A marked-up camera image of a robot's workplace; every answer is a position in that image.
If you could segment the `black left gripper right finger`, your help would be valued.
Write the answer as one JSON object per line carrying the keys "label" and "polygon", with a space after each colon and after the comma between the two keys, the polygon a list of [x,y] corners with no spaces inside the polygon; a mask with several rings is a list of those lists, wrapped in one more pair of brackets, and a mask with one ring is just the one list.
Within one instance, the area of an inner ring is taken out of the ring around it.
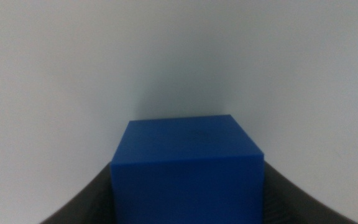
{"label": "black left gripper right finger", "polygon": [[356,224],[335,212],[265,163],[265,224]]}

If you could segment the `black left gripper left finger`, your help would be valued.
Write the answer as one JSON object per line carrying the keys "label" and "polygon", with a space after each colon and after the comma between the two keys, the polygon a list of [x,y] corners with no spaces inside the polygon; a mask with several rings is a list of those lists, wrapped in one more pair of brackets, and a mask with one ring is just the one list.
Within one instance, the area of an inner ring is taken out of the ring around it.
{"label": "black left gripper left finger", "polygon": [[42,224],[114,224],[114,199],[109,165]]}

